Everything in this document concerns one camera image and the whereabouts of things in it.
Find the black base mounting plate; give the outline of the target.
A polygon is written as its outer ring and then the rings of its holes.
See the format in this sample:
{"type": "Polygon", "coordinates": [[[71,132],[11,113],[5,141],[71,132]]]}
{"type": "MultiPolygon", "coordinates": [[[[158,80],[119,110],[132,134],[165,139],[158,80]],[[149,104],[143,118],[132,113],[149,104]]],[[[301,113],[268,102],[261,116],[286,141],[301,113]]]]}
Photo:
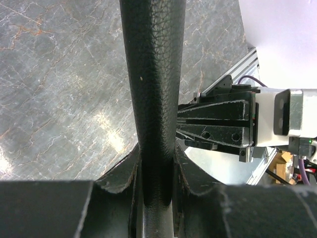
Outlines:
{"type": "Polygon", "coordinates": [[[206,90],[201,93],[201,97],[216,96],[222,93],[226,93],[231,90],[232,76],[230,74],[219,78],[212,83],[206,90]]]}

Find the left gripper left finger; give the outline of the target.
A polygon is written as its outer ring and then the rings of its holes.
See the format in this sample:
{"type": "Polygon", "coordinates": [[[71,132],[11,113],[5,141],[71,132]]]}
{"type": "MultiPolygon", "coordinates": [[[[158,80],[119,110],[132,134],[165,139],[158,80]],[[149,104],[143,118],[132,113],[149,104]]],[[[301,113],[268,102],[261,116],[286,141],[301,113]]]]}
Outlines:
{"type": "Polygon", "coordinates": [[[2,181],[3,238],[134,238],[135,147],[97,181],[2,181]]]}

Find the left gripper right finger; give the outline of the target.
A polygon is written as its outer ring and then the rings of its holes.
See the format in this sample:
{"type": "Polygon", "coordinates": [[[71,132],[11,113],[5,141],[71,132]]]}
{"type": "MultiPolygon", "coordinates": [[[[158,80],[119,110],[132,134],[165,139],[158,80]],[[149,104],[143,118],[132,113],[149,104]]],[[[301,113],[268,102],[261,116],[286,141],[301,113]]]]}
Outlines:
{"type": "Polygon", "coordinates": [[[314,238],[317,189],[305,185],[224,185],[174,153],[172,197],[178,238],[314,238]]]}

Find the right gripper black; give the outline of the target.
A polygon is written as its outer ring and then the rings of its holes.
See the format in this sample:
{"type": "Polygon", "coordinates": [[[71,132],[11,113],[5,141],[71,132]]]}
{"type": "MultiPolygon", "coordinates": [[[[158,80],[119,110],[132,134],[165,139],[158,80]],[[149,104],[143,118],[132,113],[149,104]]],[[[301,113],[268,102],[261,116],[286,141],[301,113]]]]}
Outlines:
{"type": "Polygon", "coordinates": [[[250,161],[257,143],[259,90],[251,85],[232,85],[231,90],[216,96],[194,96],[177,117],[184,119],[176,131],[184,144],[204,150],[237,155],[250,161]]]}

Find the black zipper tool case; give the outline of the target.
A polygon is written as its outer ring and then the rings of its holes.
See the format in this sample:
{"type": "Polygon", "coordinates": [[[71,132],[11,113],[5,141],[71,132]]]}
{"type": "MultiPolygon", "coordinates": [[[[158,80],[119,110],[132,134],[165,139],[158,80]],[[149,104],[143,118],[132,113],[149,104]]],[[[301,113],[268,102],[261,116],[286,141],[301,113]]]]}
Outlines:
{"type": "Polygon", "coordinates": [[[146,238],[173,237],[172,191],[186,2],[122,0],[146,238]]]}

